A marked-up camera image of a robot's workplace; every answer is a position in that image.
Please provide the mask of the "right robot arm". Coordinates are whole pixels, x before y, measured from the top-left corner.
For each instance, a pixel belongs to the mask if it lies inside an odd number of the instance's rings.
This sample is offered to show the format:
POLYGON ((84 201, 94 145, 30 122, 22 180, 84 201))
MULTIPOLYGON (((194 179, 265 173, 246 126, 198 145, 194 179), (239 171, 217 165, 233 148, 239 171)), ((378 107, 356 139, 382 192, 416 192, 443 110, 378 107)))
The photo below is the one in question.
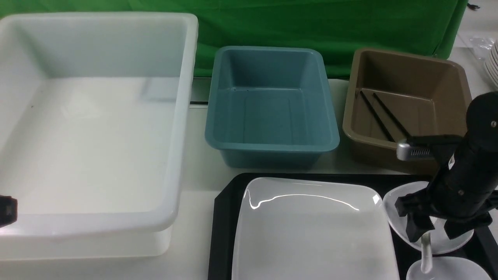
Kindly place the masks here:
POLYGON ((492 223, 489 212, 498 204, 497 120, 498 94, 488 92, 468 106, 464 136, 410 136, 397 144, 399 160, 434 158, 439 165, 426 188, 395 202, 398 216, 407 218, 409 241, 434 230, 431 217, 445 220, 450 239, 492 223))

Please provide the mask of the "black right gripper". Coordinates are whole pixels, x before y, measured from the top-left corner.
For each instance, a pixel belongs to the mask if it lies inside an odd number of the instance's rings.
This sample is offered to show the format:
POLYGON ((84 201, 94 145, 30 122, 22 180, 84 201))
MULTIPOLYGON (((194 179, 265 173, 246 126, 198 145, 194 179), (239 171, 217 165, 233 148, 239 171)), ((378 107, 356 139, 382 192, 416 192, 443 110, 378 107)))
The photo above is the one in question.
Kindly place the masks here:
POLYGON ((406 236, 418 241, 434 230, 431 217, 445 220, 444 231, 455 239, 493 221, 497 208, 497 138, 465 135, 412 136, 409 147, 428 150, 440 164, 425 189, 397 198, 398 216, 406 217, 406 236))

